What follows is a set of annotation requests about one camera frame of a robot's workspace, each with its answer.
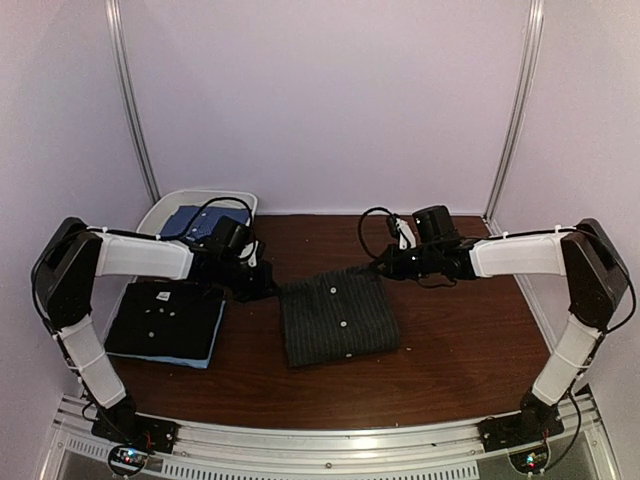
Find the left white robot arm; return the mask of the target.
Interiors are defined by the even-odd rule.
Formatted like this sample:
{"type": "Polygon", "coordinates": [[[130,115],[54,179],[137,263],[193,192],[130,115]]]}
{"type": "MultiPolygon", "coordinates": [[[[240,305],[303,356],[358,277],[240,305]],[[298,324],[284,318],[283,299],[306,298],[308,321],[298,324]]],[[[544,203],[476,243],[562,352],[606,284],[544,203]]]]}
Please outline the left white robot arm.
{"type": "Polygon", "coordinates": [[[33,303],[89,396],[123,444],[144,433],[121,404],[127,391],[112,356],[195,369],[209,366],[229,298],[269,298],[278,287],[248,224],[220,217],[206,236],[111,230],[66,218],[31,272],[33,303]],[[96,280],[123,278],[112,331],[92,319],[96,280]]]}

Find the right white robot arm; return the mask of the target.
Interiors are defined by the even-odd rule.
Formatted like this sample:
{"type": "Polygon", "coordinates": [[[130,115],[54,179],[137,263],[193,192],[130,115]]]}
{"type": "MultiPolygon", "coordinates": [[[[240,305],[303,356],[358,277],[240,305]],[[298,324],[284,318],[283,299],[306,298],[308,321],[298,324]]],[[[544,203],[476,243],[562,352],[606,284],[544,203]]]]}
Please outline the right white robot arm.
{"type": "Polygon", "coordinates": [[[501,277],[542,277],[563,283],[565,324],[550,356],[513,419],[519,440],[535,440],[551,424],[550,410],[591,366],[624,296],[635,298],[628,267],[607,232],[594,218],[574,225],[493,236],[467,236],[449,209],[435,205],[409,220],[381,207],[391,241],[370,253],[370,269],[390,280],[424,282],[440,276],[443,286],[501,277]]]}

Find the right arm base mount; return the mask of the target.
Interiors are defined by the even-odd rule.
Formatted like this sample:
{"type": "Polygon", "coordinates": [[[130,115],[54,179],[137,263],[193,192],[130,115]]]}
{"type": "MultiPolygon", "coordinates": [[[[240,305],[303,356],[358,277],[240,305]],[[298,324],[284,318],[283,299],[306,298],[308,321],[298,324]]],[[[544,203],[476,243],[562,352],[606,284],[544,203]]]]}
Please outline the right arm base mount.
{"type": "Polygon", "coordinates": [[[507,450],[519,474],[542,474],[551,462],[549,438],[564,432],[558,407],[535,398],[523,400],[516,413],[487,417],[478,426],[485,452],[507,450]]]}

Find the dark pinstriped long sleeve shirt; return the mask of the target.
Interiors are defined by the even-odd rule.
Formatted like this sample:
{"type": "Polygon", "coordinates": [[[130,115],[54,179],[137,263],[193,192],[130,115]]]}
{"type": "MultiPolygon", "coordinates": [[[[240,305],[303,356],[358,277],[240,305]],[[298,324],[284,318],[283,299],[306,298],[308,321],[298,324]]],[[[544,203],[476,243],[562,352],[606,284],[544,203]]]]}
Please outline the dark pinstriped long sleeve shirt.
{"type": "Polygon", "coordinates": [[[400,347],[379,275],[366,266],[331,270],[281,287],[288,366],[301,368],[400,347]]]}

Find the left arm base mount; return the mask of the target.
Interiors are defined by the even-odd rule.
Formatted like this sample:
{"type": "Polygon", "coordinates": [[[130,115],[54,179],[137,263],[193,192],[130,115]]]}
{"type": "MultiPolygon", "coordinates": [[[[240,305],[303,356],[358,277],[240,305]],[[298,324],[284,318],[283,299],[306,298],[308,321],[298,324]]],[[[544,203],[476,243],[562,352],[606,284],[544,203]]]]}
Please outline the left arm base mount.
{"type": "Polygon", "coordinates": [[[178,429],[176,422],[141,415],[134,404],[124,402],[109,409],[98,406],[91,433],[114,443],[107,466],[116,477],[128,479],[141,473],[155,454],[172,453],[178,429]]]}

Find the black shirt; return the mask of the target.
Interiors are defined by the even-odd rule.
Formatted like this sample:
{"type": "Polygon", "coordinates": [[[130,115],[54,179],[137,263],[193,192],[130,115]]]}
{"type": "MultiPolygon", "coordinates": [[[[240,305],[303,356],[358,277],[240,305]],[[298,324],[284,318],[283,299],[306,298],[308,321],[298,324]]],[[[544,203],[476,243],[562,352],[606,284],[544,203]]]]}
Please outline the black shirt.
{"type": "Polygon", "coordinates": [[[208,367],[226,305],[207,285],[136,282],[127,286],[105,341],[112,356],[208,367]]]}

